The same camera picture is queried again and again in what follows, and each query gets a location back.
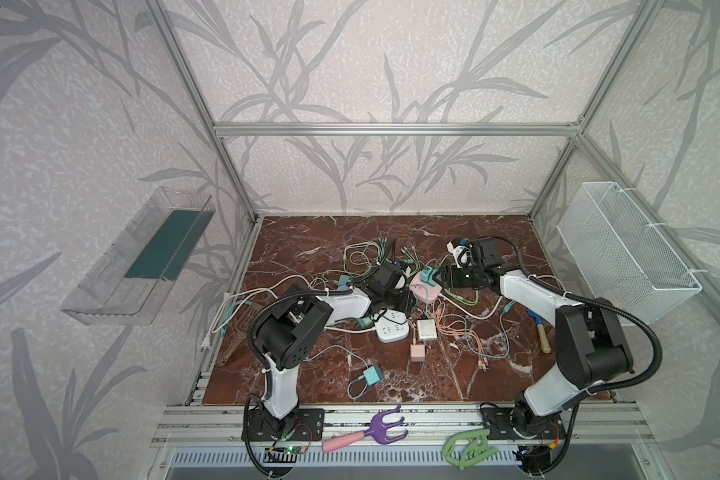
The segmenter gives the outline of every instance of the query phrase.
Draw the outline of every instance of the pink power adapter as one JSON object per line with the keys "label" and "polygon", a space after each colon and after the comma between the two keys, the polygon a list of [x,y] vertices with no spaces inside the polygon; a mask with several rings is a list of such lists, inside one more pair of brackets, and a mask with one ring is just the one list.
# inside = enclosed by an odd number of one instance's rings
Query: pink power adapter
{"label": "pink power adapter", "polygon": [[421,302],[429,305],[434,302],[434,299],[438,298],[443,290],[443,287],[439,283],[435,283],[434,286],[423,282],[422,272],[415,274],[410,284],[411,292]]}

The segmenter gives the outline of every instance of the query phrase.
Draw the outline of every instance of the wooden handle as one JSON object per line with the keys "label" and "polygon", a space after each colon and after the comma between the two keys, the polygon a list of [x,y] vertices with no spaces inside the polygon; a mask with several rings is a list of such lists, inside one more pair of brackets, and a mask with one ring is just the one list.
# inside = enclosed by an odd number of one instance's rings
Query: wooden handle
{"label": "wooden handle", "polygon": [[536,328],[539,331],[539,342],[541,342],[541,351],[544,353],[551,352],[552,348],[550,347],[550,343],[547,340],[547,332],[544,331],[544,325],[542,325],[541,323],[537,323]]}
{"label": "wooden handle", "polygon": [[330,440],[325,440],[322,443],[322,451],[323,453],[333,452],[334,450],[338,450],[340,448],[346,447],[347,445],[355,443],[358,440],[363,440],[363,437],[365,437],[365,432],[355,432],[348,435],[331,438]]}

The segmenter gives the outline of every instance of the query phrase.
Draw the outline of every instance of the brown marble table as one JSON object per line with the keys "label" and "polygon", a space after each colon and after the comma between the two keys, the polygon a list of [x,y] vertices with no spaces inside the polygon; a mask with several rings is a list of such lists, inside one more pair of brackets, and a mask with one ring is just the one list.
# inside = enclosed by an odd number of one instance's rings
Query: brown marble table
{"label": "brown marble table", "polygon": [[[282,216],[264,220],[244,289],[271,286],[288,274],[303,274],[311,279],[326,270],[341,269],[345,245],[376,240],[380,236],[398,239],[398,256],[401,247],[415,246],[420,259],[426,261],[447,254],[445,245],[455,237],[475,239],[489,234],[514,241],[532,274],[551,274],[526,216]],[[506,261],[514,261],[509,245],[498,242],[498,248]],[[278,293],[285,291],[290,283],[290,280],[283,283]],[[455,293],[474,298],[471,290]],[[483,290],[480,303],[465,308],[485,314],[496,300],[495,294]],[[259,302],[269,301],[271,297],[266,298],[264,294],[259,298]],[[458,311],[448,304],[446,313],[451,312]],[[470,321],[490,354],[504,352],[499,312],[489,320]],[[382,343],[374,332],[325,331],[312,354],[336,343],[378,364],[384,379],[369,388],[360,402],[509,401],[554,364],[554,329],[547,325],[553,353],[544,354],[527,309],[515,305],[504,316],[504,324],[510,340],[509,357],[488,360],[486,370],[478,368],[478,358],[467,349],[464,339],[452,337],[429,342],[424,362],[409,359],[411,335],[407,340]],[[355,322],[346,322],[346,327],[358,328]],[[222,350],[228,343],[229,338],[225,338]],[[304,362],[298,381],[300,402],[350,402],[347,383],[362,373],[363,364],[355,359],[349,362],[347,357],[346,352],[332,349],[312,362]],[[243,343],[224,366],[215,366],[204,403],[242,403],[248,392],[262,390],[261,366]]]}

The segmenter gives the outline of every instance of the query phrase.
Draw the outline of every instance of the black mounting plate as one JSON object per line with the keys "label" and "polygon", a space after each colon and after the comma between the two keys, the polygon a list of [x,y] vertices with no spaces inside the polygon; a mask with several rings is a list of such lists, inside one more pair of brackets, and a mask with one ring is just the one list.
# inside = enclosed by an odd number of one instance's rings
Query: black mounting plate
{"label": "black mounting plate", "polygon": [[[296,414],[296,423],[301,423],[286,440],[309,440],[309,431],[312,430],[312,441],[322,440],[322,429],[326,420],[326,410],[322,408],[299,408]],[[243,437],[250,442],[273,442],[278,439],[279,432],[275,432],[264,419],[262,410],[254,408],[248,411],[248,426],[243,430]]]}
{"label": "black mounting plate", "polygon": [[490,429],[489,440],[555,440],[557,429],[560,430],[560,440],[566,439],[565,426],[559,415],[550,417],[549,423],[544,426],[539,435],[535,437],[522,437],[512,427],[510,414],[512,408],[496,408],[493,406],[480,406],[480,415],[483,417],[483,427]]}

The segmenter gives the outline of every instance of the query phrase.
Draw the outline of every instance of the electrical plug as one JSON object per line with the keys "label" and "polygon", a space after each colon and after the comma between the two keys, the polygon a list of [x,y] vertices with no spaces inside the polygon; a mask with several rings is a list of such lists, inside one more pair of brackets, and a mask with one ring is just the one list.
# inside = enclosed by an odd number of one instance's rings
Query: electrical plug
{"label": "electrical plug", "polygon": [[411,361],[423,362],[426,357],[426,348],[423,344],[411,345]]}
{"label": "electrical plug", "polygon": [[368,383],[368,386],[379,383],[381,380],[384,379],[382,369],[378,368],[378,365],[374,365],[370,368],[365,369],[365,371],[362,373],[362,376],[365,377],[365,381]]}

